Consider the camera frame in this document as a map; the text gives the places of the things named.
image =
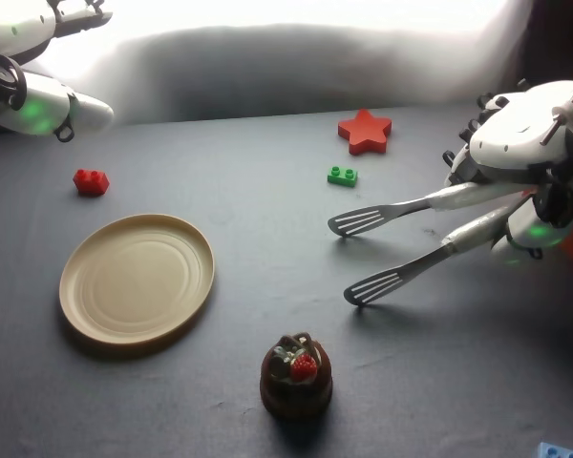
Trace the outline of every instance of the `green lego brick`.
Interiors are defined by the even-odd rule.
[[[354,169],[347,169],[346,167],[331,167],[327,174],[327,181],[329,183],[341,184],[342,186],[349,186],[353,188],[356,184],[356,179],[359,173]]]

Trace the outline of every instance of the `gray backdrop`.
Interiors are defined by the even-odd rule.
[[[528,457],[573,448],[573,263],[514,268],[487,247],[447,260],[358,311],[342,290],[424,254],[493,204],[423,212],[342,241],[326,220],[440,187],[471,106],[379,110],[385,156],[352,157],[352,113],[126,127],[67,145],[0,136],[0,457]],[[354,189],[326,183],[359,170]],[[80,198],[79,168],[107,172]],[[187,219],[216,255],[195,326],[162,351],[117,357],[79,343],[57,299],[77,245],[139,213]],[[317,422],[274,421],[259,367],[284,333],[331,357]]]

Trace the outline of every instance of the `chocolate cake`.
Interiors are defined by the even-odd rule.
[[[322,413],[331,399],[331,362],[308,333],[283,336],[261,364],[261,399],[277,417],[302,419]]]

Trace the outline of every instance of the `red star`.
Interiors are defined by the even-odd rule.
[[[386,139],[392,125],[387,117],[373,117],[369,111],[359,110],[354,119],[337,124],[337,134],[350,141],[349,152],[353,156],[366,151],[386,153]]]

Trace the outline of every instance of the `red berry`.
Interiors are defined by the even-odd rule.
[[[314,359],[304,353],[299,356],[290,366],[290,379],[297,383],[316,375],[316,362]]]

